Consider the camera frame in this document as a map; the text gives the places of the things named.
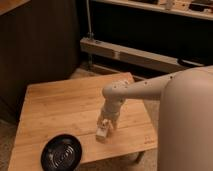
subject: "wooden surface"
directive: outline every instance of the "wooden surface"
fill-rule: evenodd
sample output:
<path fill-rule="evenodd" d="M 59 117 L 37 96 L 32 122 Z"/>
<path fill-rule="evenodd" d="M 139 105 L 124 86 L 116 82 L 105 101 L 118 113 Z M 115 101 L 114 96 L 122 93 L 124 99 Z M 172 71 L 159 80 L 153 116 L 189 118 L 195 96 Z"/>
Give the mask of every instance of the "wooden surface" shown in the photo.
<path fill-rule="evenodd" d="M 0 0 L 0 15 L 25 4 L 30 0 Z"/>
<path fill-rule="evenodd" d="M 27 89 L 9 171 L 39 171 L 45 144 L 58 134 L 76 136 L 83 148 L 81 163 L 156 148 L 157 136 L 142 100 L 127 100 L 118 130 L 106 143 L 95 139 L 104 85 L 131 74 L 113 74 L 52 83 Z"/>

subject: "wall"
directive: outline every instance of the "wall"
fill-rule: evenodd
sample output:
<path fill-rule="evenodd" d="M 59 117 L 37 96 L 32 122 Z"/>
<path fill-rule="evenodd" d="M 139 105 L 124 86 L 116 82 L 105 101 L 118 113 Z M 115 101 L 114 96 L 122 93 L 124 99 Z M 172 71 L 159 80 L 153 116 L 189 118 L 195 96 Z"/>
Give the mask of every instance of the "wall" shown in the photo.
<path fill-rule="evenodd" d="M 26 86 L 68 78 L 78 57 L 74 0 L 31 0 L 0 16 L 0 117 L 18 119 Z"/>

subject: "black object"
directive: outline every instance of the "black object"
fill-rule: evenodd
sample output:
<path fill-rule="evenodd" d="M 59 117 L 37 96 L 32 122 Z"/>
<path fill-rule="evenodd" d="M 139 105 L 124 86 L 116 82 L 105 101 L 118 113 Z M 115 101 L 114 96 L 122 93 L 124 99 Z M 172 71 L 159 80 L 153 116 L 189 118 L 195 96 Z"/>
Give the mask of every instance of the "black object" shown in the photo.
<path fill-rule="evenodd" d="M 44 171 L 73 171 L 80 163 L 81 144 L 72 135 L 63 134 L 51 139 L 41 155 Z"/>
<path fill-rule="evenodd" d="M 211 0 L 194 0 L 190 3 L 189 9 L 202 12 L 205 8 L 210 8 L 212 4 Z"/>

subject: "shelf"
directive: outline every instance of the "shelf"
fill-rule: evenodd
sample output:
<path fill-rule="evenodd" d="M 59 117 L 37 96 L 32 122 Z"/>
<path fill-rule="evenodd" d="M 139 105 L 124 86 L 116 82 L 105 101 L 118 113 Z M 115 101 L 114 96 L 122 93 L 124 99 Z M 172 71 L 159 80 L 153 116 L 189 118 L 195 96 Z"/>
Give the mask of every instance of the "shelf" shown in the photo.
<path fill-rule="evenodd" d="M 213 14 L 209 14 L 205 12 L 195 12 L 192 10 L 187 10 L 187 11 L 181 10 L 179 7 L 178 8 L 176 7 L 176 9 L 175 8 L 165 9 L 165 5 L 154 5 L 154 4 L 128 1 L 128 0 L 93 0 L 93 1 L 113 4 L 113 5 L 121 5 L 121 6 L 130 7 L 130 8 L 144 9 L 144 10 L 163 12 L 168 14 L 181 15 L 186 17 L 211 20 L 211 21 L 213 20 Z"/>

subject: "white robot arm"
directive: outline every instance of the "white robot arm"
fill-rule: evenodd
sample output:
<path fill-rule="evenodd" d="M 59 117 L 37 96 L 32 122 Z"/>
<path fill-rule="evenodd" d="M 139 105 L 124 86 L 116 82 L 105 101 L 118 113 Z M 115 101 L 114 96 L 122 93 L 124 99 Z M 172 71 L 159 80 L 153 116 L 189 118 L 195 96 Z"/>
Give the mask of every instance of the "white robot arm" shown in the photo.
<path fill-rule="evenodd" d="M 193 68 L 129 84 L 104 87 L 98 120 L 117 127 L 125 99 L 160 99 L 159 171 L 213 170 L 213 67 Z"/>

